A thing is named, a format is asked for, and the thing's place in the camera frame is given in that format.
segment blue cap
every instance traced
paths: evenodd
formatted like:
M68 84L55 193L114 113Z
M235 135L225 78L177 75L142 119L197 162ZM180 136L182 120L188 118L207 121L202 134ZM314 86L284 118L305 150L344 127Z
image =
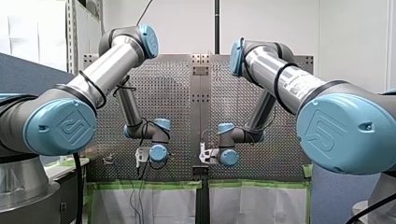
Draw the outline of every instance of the blue cap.
M96 131L96 117L80 100L58 99L40 106L23 127L23 140L34 153L62 156L82 150Z
M153 122L163 129L171 131L171 121L169 119L155 119Z
M371 175L396 164L396 122L381 106L355 95L320 96L301 110L297 134L306 155L340 174Z
M235 125L233 125L233 123L221 123L218 127L218 134L227 133L233 128L235 128Z
M242 51L243 51L243 42L240 40L235 41L233 44L233 48L231 49L230 56L230 69L231 74L235 77L242 76Z
M235 166L238 161L239 155L233 149L226 149L220 155L220 163L225 166Z
M154 162L163 162L168 158L168 150L163 145L154 145L149 150L149 158Z
M158 39L151 26L142 24L140 25L140 38L142 38L143 46L150 59L158 56Z

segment green tape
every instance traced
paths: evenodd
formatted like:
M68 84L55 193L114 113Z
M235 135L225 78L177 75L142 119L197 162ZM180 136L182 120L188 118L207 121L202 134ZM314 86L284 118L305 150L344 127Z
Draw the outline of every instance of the green tape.
M83 161L88 161L89 159L87 159L87 158L80 158L79 159L81 162L83 162ZM50 166L52 166L52 165L56 165L58 163L58 161L53 161L53 162L50 162L50 163L47 163L46 165L45 165L45 167L50 167ZM59 166L76 166L76 164L74 163L74 160L66 160L66 161L63 161L61 164L58 164Z
M305 178L311 178L312 177L312 170L313 169L314 169L314 165L313 164L304 164L303 165Z
M308 189L311 183L305 182L277 182L267 180L209 180L210 188L240 188L243 186L259 187L259 188L271 188L271 189Z
M87 189L200 189L201 181L151 182L140 180L115 180L113 182L88 183Z
M305 208L305 222L306 224L311 223L311 192L312 186L309 184L308 188L306 189L306 208Z
M88 224L92 223L92 205L93 205L93 189L89 188L89 184L87 185L87 212L88 212Z

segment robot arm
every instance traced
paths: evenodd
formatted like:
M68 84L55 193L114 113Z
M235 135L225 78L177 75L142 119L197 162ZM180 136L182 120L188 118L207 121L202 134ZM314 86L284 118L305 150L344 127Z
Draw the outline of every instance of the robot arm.
M294 62L293 53L284 45L254 41L247 42L242 39L239 42L239 46L242 46L242 43L246 44L246 49L242 49L244 52L250 52L257 46L266 46L268 52L277 55L279 59L289 63ZM257 83L257 81L249 74L248 68L243 68L241 65L242 64L239 63L239 67L237 69L240 69L241 72L242 70L247 71L246 78L250 82L260 86L260 84ZM222 123L219 125L218 161L220 163L226 166L233 166L238 162L238 154L234 150L236 143L259 143L264 140L264 124L268 120L275 102L275 96L273 96L269 91L263 90L256 107L253 110L253 113L245 124L245 127L235 127L232 123Z
M301 146L319 166L353 175L394 170L396 97L342 80L325 82L282 60L285 52L291 53L277 43L237 41L232 73L265 88L297 116Z
M127 40L125 40L125 36L138 36L139 33L143 34L142 38L147 39L147 42L143 42L142 45L149 48L146 53L141 50L141 55L149 58L156 57L158 49L154 49L152 45L157 43L157 39L155 35L150 35L153 31L150 30L150 28L145 28L144 31L136 30L134 27L121 28L106 33L104 38L102 38L99 48L100 55L108 51L108 43L113 43L113 46L117 44L119 36L122 36L121 43L129 41L139 42L139 40L133 38L127 38ZM115 92L126 123L123 128L123 134L127 138L132 139L151 139L153 146L148 152L150 160L154 162L163 162L167 160L169 155L166 147L169 144L171 122L168 119L155 119L153 121L142 119L137 101L134 97L134 91L131 91L131 89L133 89L133 87L128 82L128 77L126 77L119 83L119 88Z
M157 56L158 42L152 28L141 25L104 35L99 51L101 57L66 85L1 108L0 156L59 156L83 149L96 130L96 108L128 71ZM135 108L125 110L136 113Z

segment pegboard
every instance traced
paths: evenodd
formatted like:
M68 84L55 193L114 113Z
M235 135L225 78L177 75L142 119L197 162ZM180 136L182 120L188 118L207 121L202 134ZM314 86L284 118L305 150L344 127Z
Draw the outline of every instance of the pegboard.
M208 128L216 130L220 123L232 122L243 127L248 121L262 89L245 78L230 74L229 56L214 55L211 58L211 104ZM312 56L297 56L299 66L313 71ZM268 119L274 122L265 130L265 141L259 144L236 144L240 161L235 167L212 165L209 178L249 178L278 181L301 181L304 178L303 164L310 163L305 156L295 133L295 117L276 103L275 112ZM211 145L218 138L209 137Z
M229 56L206 55L202 74L197 74L196 55L161 55L147 60L130 72L136 87L135 97L146 119L164 118L172 122L169 151L171 159L160 171L147 168L148 180L191 180L193 165L199 165L201 131L216 130L219 123L244 125L261 94L261 89L244 78L231 76ZM87 55L85 65L96 56ZM313 58L298 56L298 64L312 72ZM89 181L137 179L134 153L140 140L123 136L124 120L117 101L108 96L107 105L98 111L98 130L86 155L91 159ZM301 181L302 165L309 159L301 150L295 134L294 116L276 106L276 119L266 133L266 141L255 146L237 145L240 162L234 168L210 166L210 178L259 178ZM210 135L209 145L217 137ZM143 146L150 146L146 140ZM113 156L113 164L103 159Z
M147 120L171 120L171 141L168 145L171 159L166 166L154 171L147 167L148 180L191 180L191 59L190 55L160 56L146 61L130 72L130 82L136 87L135 97L142 117ZM140 140L123 136L121 110L113 96L98 111L98 130L94 144L86 154L92 158L88 169L89 181L137 179L135 151ZM150 146L145 140L143 147ZM113 156L113 164L105 165L103 158Z

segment black pole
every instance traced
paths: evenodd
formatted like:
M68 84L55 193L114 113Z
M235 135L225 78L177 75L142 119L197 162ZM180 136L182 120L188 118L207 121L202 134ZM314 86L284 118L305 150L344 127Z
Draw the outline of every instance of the black pole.
M220 54L220 0L215 0L215 54Z

